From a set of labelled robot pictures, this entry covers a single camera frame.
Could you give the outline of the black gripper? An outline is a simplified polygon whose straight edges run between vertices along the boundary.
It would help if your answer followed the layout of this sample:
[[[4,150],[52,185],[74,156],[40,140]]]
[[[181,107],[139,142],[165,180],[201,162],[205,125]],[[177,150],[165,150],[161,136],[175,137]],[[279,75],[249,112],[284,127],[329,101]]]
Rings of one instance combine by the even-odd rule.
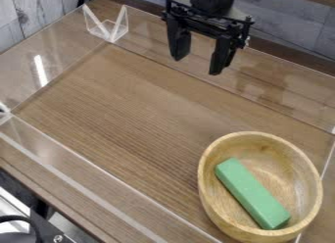
[[[191,31],[216,39],[209,74],[217,75],[231,64],[235,49],[247,45],[252,16],[233,6],[235,0],[164,0],[163,21],[167,24],[169,54],[180,61],[189,53]]]

